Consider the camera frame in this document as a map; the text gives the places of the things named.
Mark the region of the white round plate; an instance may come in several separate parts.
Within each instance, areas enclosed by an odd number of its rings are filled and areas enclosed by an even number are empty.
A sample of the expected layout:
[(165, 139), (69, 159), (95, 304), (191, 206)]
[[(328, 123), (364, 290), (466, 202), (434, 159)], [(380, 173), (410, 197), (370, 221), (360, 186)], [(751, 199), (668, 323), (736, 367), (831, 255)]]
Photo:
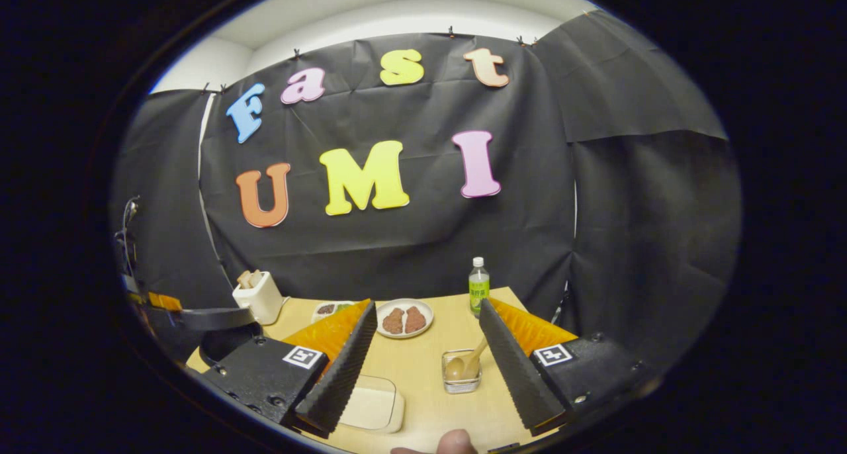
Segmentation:
[[(427, 319), (427, 325), (422, 330), (415, 332), (413, 334), (389, 334), (382, 328), (382, 322), (385, 316), (387, 316), (394, 307), (398, 307), (399, 309), (405, 310), (403, 316), (403, 322), (405, 325), (406, 322), (406, 310), (411, 306), (417, 306), (421, 312), (423, 312), (424, 316)], [(381, 305), (377, 307), (377, 332), (381, 334), (381, 336), (391, 338), (391, 339), (408, 339), (416, 336), (420, 336), (422, 333), (426, 333), (426, 331), (433, 324), (433, 318), (435, 318), (435, 313), (432, 308), (427, 305), (427, 303), (418, 299), (396, 299), (391, 301), (385, 301)]]

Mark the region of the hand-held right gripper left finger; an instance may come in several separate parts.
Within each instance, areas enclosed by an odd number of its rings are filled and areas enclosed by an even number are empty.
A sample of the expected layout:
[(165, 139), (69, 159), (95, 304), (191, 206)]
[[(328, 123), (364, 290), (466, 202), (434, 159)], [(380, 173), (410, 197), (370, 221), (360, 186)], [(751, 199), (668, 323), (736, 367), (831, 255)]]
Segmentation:
[(361, 300), (284, 340), (251, 337), (199, 381), (273, 424), (327, 438), (347, 408), (377, 324), (375, 303)]

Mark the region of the white utensil holder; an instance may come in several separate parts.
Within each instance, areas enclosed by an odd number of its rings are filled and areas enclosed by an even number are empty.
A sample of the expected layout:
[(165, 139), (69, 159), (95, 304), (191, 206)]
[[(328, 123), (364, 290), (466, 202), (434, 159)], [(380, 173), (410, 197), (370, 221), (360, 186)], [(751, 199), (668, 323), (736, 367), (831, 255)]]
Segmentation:
[(287, 301), (279, 292), (270, 272), (263, 272), (262, 283), (258, 287), (239, 289), (237, 283), (232, 295), (237, 305), (250, 309), (255, 321), (263, 326), (277, 321), (282, 306)]

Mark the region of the black backdrop cloth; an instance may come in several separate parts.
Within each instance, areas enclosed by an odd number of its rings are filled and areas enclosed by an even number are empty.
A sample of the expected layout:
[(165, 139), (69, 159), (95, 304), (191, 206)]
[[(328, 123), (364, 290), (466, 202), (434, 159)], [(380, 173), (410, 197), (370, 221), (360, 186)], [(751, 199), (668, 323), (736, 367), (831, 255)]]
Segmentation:
[(594, 11), (526, 47), (399, 34), (279, 62), (223, 95), (150, 95), (116, 156), (110, 222), (136, 278), (233, 307), (239, 273), (287, 296), (392, 300), (494, 287), (655, 369), (723, 299), (742, 198), (729, 135), (656, 44)]

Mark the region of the white divided dish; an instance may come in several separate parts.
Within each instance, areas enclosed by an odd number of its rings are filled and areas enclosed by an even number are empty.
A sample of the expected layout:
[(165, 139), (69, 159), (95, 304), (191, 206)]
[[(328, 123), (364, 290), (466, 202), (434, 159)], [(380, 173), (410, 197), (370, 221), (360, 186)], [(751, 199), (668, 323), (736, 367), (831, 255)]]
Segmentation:
[(356, 301), (343, 300), (343, 301), (326, 301), (315, 306), (314, 312), (312, 313), (311, 323), (314, 324), (328, 316), (336, 314), (340, 310), (345, 310), (348, 307), (351, 307), (356, 304)]

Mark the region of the clear chopstick holder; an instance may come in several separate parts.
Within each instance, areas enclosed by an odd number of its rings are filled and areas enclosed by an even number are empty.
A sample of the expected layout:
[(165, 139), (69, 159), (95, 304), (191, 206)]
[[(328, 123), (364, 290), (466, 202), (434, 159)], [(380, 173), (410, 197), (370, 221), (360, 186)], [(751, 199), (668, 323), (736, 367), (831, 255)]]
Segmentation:
[(473, 349), (450, 349), (450, 351), (442, 353), (441, 375), (443, 387), (445, 391), (447, 391), (447, 393), (462, 394), (474, 392), (481, 384), (481, 380), (483, 378), (483, 369), (481, 363), (478, 364), (478, 369), (476, 370), (475, 376), (472, 376), (471, 378), (448, 379), (448, 364), (450, 364), (452, 360), (457, 359), (458, 357), (464, 357), (464, 355), (471, 355), (473, 351)]

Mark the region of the green drink bottle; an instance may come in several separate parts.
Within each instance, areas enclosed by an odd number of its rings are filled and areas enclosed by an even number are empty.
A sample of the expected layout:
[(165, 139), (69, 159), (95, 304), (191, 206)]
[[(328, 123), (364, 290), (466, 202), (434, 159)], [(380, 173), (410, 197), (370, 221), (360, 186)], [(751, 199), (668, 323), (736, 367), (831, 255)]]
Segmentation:
[(472, 259), (472, 270), (468, 274), (468, 295), (470, 312), (479, 318), (481, 302), (490, 296), (490, 274), (482, 256)]

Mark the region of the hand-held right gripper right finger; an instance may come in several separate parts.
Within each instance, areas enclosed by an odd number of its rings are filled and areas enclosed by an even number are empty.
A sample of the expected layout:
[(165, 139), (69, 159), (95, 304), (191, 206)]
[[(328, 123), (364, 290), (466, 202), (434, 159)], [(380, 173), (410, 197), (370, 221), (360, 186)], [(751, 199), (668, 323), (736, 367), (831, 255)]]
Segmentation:
[(479, 325), (521, 423), (532, 435), (610, 414), (656, 386), (656, 371), (603, 333), (578, 337), (485, 299)]

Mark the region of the clear plastic rice box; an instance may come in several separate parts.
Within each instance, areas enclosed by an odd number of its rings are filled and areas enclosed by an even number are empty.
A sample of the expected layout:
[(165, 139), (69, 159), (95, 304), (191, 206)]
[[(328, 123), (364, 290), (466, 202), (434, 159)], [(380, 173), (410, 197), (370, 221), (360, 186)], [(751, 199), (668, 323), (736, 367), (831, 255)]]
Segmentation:
[(361, 375), (339, 424), (373, 433), (396, 433), (404, 420), (406, 400), (393, 381)]

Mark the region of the dark grey rice cooker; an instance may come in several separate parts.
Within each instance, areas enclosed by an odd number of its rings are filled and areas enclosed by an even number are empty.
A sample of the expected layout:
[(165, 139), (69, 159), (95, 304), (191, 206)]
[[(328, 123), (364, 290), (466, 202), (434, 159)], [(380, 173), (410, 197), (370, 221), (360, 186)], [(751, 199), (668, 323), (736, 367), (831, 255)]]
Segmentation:
[(262, 325), (247, 307), (182, 309), (172, 312), (171, 318), (177, 327), (201, 333), (199, 355), (209, 366), (219, 363), (243, 343), (263, 336)]

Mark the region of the wooden spoon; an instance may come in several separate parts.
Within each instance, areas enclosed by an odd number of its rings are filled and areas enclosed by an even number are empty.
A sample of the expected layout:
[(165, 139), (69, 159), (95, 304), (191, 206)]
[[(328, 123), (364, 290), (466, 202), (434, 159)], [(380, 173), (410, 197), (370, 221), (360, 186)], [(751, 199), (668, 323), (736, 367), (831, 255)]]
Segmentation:
[(457, 355), (445, 365), (445, 381), (449, 384), (464, 384), (479, 376), (481, 355), (488, 342), (486, 339), (481, 340), (479, 345), (470, 353)]

